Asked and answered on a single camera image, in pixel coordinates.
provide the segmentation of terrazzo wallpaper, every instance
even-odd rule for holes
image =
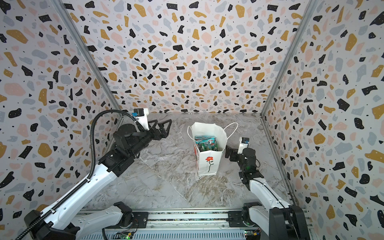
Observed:
[[[25,229],[29,211],[86,175],[90,121],[110,102],[51,2],[0,0],[0,8],[0,239],[7,240]],[[97,122],[96,156],[116,117]]]
[[[65,0],[122,109],[258,112],[307,0]]]
[[[320,239],[384,239],[383,23],[383,1],[319,1],[265,116]]]

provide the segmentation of white paper bag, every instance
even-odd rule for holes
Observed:
[[[232,124],[236,124],[235,130],[227,137],[225,129]],[[196,165],[198,170],[198,176],[206,175],[216,175],[220,159],[223,156],[225,151],[225,146],[227,145],[228,138],[236,131],[238,123],[233,122],[226,126],[224,129],[216,124],[207,124],[202,122],[195,122],[192,126],[188,126],[187,133],[188,136],[192,139],[195,155],[196,155]],[[192,131],[192,137],[189,135],[189,128]],[[216,137],[218,150],[219,151],[204,151],[200,152],[197,144],[195,142],[195,136],[213,136]]]

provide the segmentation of wire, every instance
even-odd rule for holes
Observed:
[[[23,237],[25,237],[28,232],[30,232],[37,224],[40,224],[44,218],[46,218],[47,216],[49,216],[52,212],[56,211],[56,209],[58,209],[70,196],[72,196],[77,190],[79,190],[84,184],[88,183],[89,180],[91,179],[94,171],[95,171],[95,167],[96,167],[96,151],[95,151],[95,142],[94,142],[94,129],[95,129],[95,126],[96,126],[96,122],[97,120],[104,114],[106,113],[120,113],[120,114],[123,114],[125,116],[128,116],[129,118],[132,119],[133,122],[136,123],[138,129],[140,132],[144,132],[145,129],[143,128],[143,126],[137,121],[137,119],[135,117],[133,117],[132,115],[130,115],[129,113],[126,113],[124,111],[121,111],[121,110],[116,110],[116,109],[109,109],[109,110],[105,110],[105,111],[102,111],[102,112],[99,112],[95,118],[93,119],[92,121],[92,124],[91,124],[91,129],[90,129],[90,133],[89,133],[89,137],[90,137],[90,145],[91,145],[91,155],[92,155],[92,163],[91,163],[91,170],[89,171],[89,174],[88,176],[82,180],[78,185],[76,185],[74,188],[71,189],[71,191],[69,193],[67,193],[60,201],[58,201],[58,203],[56,203],[50,210],[48,210],[45,214],[43,214],[42,216],[40,216],[39,218],[37,218],[34,222],[31,223],[31,225],[29,227],[27,227],[20,235],[18,235],[15,240],[21,240],[23,239]]]

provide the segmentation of gray marble surface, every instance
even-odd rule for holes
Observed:
[[[239,178],[237,163],[222,157],[217,175],[197,176],[192,141],[187,127],[194,122],[215,123],[225,127],[238,122],[239,128],[227,145],[238,147],[240,136],[250,138],[256,150],[259,171],[284,200],[289,195],[273,158],[258,114],[153,114],[148,120],[172,119],[170,135],[152,141],[139,159],[116,180],[100,191],[84,208],[105,209],[122,201],[131,208],[242,207],[257,201]]]

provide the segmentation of bag handle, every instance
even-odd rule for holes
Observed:
[[[228,126],[226,126],[226,127],[224,128],[224,131],[225,131],[225,129],[226,129],[227,127],[229,127],[230,125],[232,125],[232,124],[234,124],[234,123],[236,123],[236,128],[235,128],[235,130],[231,133],[231,135],[229,135],[229,137],[227,137],[227,139],[229,139],[229,138],[235,133],[235,131],[237,130],[239,124],[238,124],[237,122],[233,122],[233,123],[229,124]]]
[[[191,129],[191,132],[192,132],[192,128],[191,128],[191,126],[188,126],[188,128],[187,128],[187,134],[188,134],[189,138],[192,139],[192,141],[195,142],[195,140],[189,135],[189,129]]]

